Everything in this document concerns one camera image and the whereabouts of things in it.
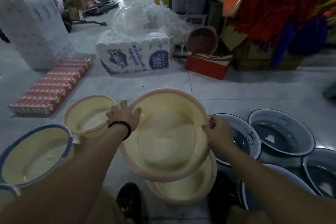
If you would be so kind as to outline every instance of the tile floor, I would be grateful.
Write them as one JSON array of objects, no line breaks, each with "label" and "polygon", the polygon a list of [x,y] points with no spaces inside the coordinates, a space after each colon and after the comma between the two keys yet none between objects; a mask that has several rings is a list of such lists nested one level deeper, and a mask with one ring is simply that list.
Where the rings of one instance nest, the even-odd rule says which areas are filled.
[{"label": "tile floor", "polygon": [[[122,0],[131,5],[136,0]],[[70,34],[79,53],[94,53],[99,35],[113,22],[118,9],[93,18],[106,21],[107,27],[76,25]],[[183,60],[171,60],[170,67],[158,71],[109,76],[98,60],[59,110],[49,118],[18,118],[6,106],[38,79],[11,44],[0,41],[0,152],[19,136],[44,124],[62,123],[66,109],[76,100],[91,94],[109,95],[116,100],[132,100],[155,88],[171,87],[184,90],[200,100],[209,113],[231,113],[247,119],[260,108],[286,112],[306,124],[317,140],[317,146],[336,150],[336,102],[322,98],[322,91],[336,81],[336,67],[300,67],[296,71],[237,72],[229,69],[222,81],[184,69]],[[132,173],[120,154],[116,154],[107,172],[104,186],[116,196],[121,186],[135,182],[144,198],[144,218],[153,224],[188,222],[208,224],[206,201],[191,206],[168,205],[155,197],[141,177]]]}]

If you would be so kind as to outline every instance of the black shoe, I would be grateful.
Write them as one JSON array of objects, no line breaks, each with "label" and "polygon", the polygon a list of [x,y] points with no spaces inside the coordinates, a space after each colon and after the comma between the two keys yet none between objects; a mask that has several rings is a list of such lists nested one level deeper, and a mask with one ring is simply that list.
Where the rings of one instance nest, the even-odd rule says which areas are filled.
[{"label": "black shoe", "polygon": [[124,214],[125,219],[134,220],[135,224],[141,223],[141,197],[138,186],[128,182],[118,192],[116,202]]},{"label": "black shoe", "polygon": [[207,196],[212,223],[225,223],[229,208],[241,204],[235,185],[223,172],[217,172],[215,184]]}]

